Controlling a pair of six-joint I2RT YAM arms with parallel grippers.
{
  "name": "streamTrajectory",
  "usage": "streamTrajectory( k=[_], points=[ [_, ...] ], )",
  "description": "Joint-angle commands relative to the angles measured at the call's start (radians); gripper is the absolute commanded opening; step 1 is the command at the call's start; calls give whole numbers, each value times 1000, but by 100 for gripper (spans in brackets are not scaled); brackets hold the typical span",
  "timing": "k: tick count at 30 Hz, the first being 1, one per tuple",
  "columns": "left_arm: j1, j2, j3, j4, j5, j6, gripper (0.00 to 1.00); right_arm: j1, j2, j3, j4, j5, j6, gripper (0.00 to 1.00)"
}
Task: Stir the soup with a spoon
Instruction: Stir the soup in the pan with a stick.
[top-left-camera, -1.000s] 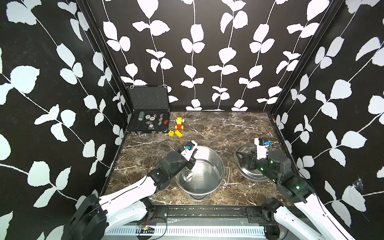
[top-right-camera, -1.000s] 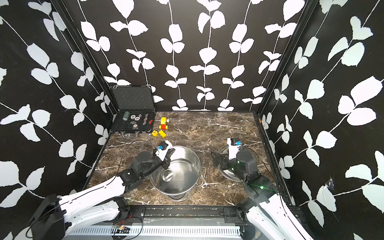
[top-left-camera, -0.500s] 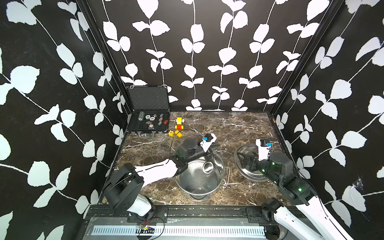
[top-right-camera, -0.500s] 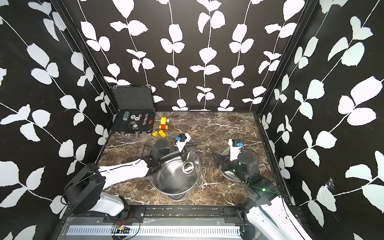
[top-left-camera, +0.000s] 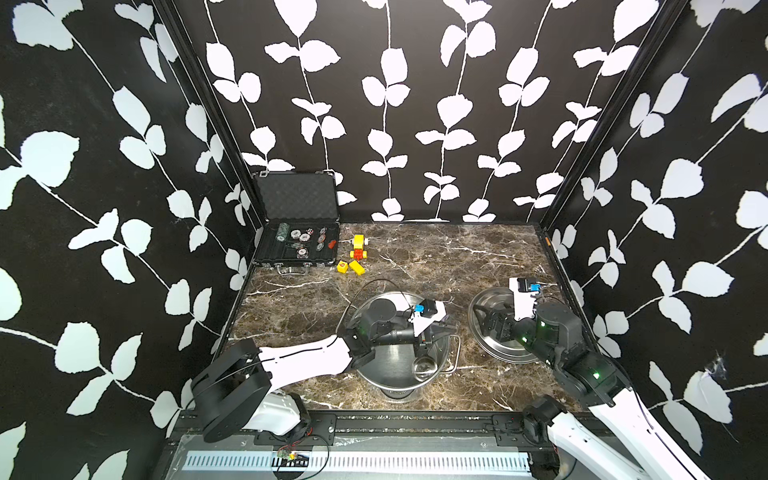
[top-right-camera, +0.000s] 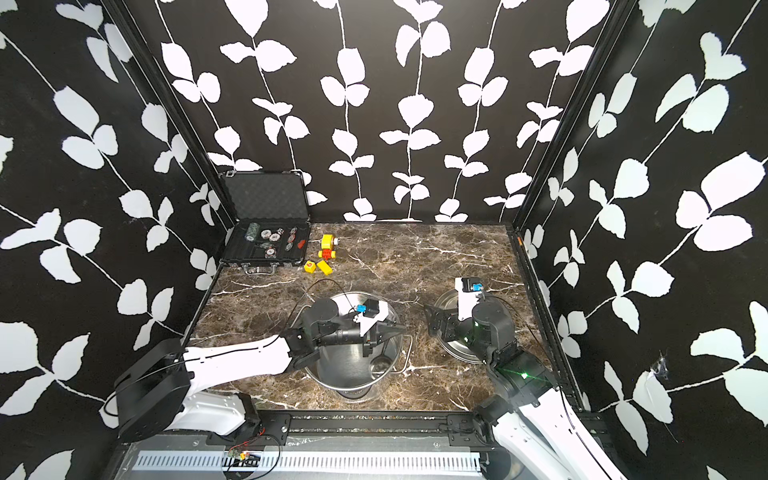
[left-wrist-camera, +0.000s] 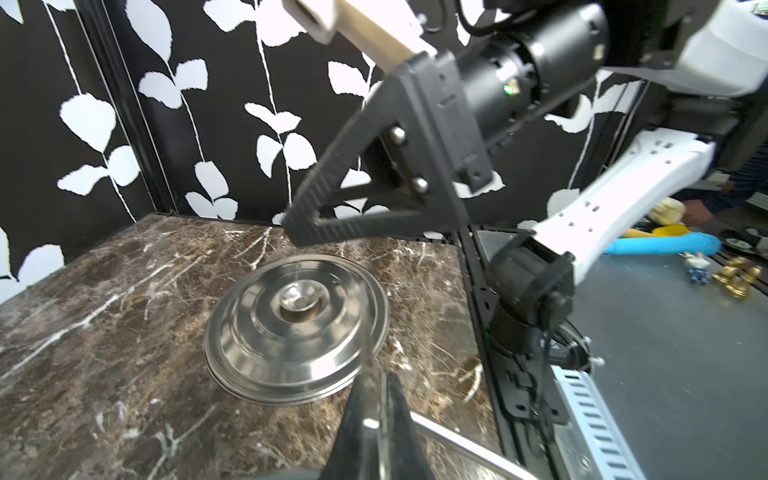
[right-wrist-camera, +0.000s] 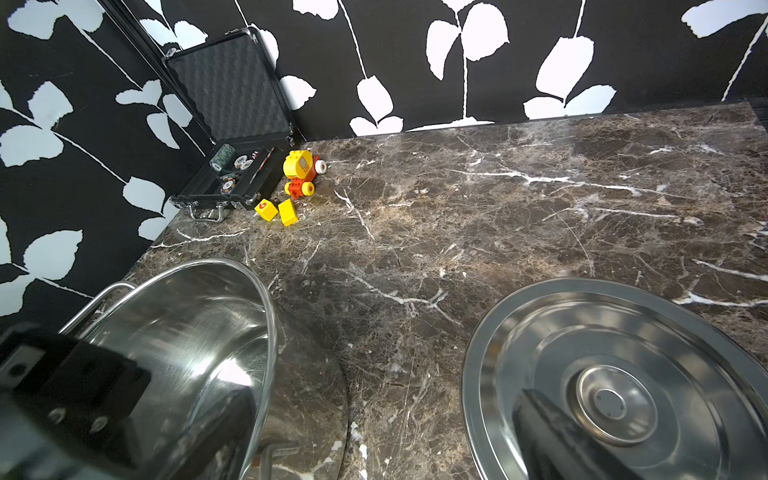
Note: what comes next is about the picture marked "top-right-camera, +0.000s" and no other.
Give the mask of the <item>stainless steel pot lid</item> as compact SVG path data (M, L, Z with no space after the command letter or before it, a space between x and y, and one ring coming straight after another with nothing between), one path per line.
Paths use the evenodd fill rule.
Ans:
M481 293L461 303L460 293L450 291L428 308L426 317L429 335L451 356L469 364L497 365L518 350L515 315L499 297Z

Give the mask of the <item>metal ladle spoon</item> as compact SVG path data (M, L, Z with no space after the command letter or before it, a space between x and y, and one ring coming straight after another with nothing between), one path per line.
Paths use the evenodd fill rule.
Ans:
M370 361L370 373L373 379L383 377L393 366L394 359L390 356L389 344L389 341L383 343L379 354Z

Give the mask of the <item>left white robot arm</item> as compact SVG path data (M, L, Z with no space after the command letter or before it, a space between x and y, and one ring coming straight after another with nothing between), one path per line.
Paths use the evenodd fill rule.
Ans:
M354 363L393 365L386 351L405 332L385 300L339 294L303 307L293 324L262 340L220 347L164 340L114 383L118 437L137 442L166 430L197 430L240 442L260 427L251 398L213 394L211 388L310 367L323 371L346 353Z

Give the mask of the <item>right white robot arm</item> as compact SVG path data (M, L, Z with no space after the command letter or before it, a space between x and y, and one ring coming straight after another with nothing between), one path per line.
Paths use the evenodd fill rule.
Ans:
M427 305L424 313L429 334L462 343L494 386L464 430L490 449L486 478L624 478L600 417L576 412L556 375L519 346L509 304L482 295L467 317L457 307Z

